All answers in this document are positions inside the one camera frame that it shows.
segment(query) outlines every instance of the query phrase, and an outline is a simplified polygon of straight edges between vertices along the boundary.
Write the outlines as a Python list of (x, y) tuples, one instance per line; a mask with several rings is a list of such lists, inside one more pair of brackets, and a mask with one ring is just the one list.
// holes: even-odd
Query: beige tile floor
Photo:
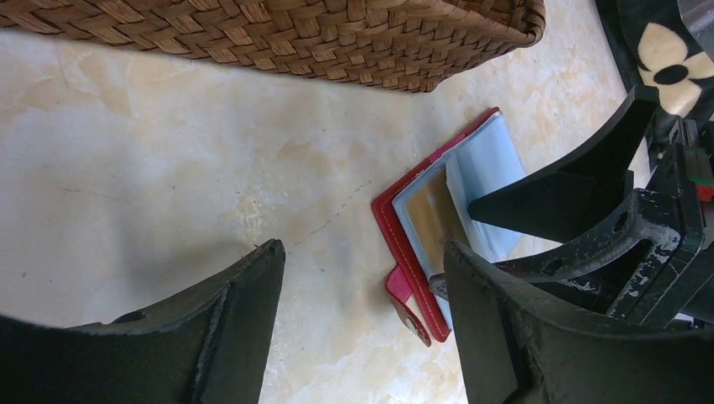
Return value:
[(109, 322), (276, 237), (262, 402), (464, 402), (454, 338), (425, 348), (382, 290), (370, 201), (488, 107), (528, 172), (612, 114), (594, 5), (546, 7), (539, 45), (421, 95), (0, 32), (0, 311)]

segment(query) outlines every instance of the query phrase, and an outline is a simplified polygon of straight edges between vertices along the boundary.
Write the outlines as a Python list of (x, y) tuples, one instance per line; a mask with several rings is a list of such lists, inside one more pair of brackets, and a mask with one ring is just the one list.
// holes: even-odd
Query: woven pattern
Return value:
[(0, 0), (0, 27), (428, 92), (545, 27), (542, 0)]

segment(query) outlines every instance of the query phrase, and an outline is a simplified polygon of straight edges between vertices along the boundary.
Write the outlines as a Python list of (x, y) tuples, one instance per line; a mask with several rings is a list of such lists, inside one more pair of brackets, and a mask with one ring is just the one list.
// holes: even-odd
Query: marble floor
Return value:
[(465, 402), (454, 338), (424, 347), (382, 289), (370, 202), (488, 107), (529, 173), (610, 117), (594, 4), (546, 9), (540, 44), (419, 95), (0, 32), (0, 311), (110, 322), (280, 238), (261, 402)]

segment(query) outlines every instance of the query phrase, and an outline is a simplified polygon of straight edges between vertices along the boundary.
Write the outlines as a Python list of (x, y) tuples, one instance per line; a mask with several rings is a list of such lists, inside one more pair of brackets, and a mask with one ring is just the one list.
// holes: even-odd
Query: black flower center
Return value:
[(665, 67), (654, 75), (657, 84), (676, 84), (687, 78), (690, 71), (682, 65)]

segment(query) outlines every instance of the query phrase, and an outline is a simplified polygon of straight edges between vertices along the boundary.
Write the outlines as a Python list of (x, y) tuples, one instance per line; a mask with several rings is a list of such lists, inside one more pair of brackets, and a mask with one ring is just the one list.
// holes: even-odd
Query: small notebook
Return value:
[[(503, 115), (483, 125), (424, 169), (392, 201), (426, 279), (444, 272), (445, 240), (457, 240), (491, 262), (513, 252), (518, 232), (471, 220), (468, 204), (525, 176)], [(436, 302), (451, 325), (449, 303)]]

